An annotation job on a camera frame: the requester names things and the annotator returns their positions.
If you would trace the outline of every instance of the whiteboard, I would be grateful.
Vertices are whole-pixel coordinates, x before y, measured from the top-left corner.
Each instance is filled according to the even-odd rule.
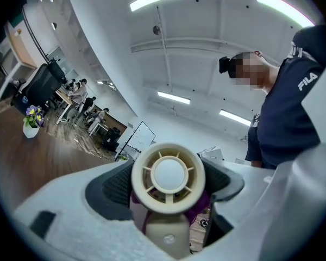
[[[144,122],[141,122],[127,145],[142,152],[151,145],[155,137],[156,135],[148,126]]]

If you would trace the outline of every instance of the white ceiling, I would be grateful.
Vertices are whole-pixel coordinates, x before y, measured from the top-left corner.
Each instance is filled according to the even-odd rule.
[[[166,0],[158,6],[168,65],[161,36],[152,31],[159,25],[156,6],[128,12],[126,17],[131,50],[139,62],[149,104],[241,138],[248,128],[218,113],[225,109],[251,120],[265,94],[235,85],[226,73],[219,74],[218,59],[260,50],[279,66],[299,25],[256,0]],[[316,18],[306,5],[294,6]],[[158,97],[158,90],[172,90],[190,98],[191,104]]]

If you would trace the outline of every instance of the white device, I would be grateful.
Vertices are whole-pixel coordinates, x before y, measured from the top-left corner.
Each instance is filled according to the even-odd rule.
[[[217,160],[223,160],[223,155],[221,148],[218,146],[213,146],[199,152],[200,156],[203,158],[214,158]]]
[[[156,144],[142,152],[131,171],[137,199],[153,214],[146,236],[174,258],[190,255],[189,221],[183,212],[201,197],[205,172],[200,158],[173,143]]]

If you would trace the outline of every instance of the flower pot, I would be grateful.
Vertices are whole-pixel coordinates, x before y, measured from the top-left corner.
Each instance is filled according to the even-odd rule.
[[[32,128],[31,125],[25,125],[25,123],[23,124],[23,133],[25,134],[25,136],[27,138],[33,138],[34,136],[37,135],[37,133],[39,132],[40,127],[38,125],[36,125],[36,128]]]

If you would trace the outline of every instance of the hair bun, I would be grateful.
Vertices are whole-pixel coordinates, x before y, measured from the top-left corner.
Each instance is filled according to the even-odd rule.
[[[229,66],[230,66],[230,59],[225,56],[222,57],[219,61],[218,61],[220,68],[219,68],[219,72],[220,73],[225,73],[229,70]]]

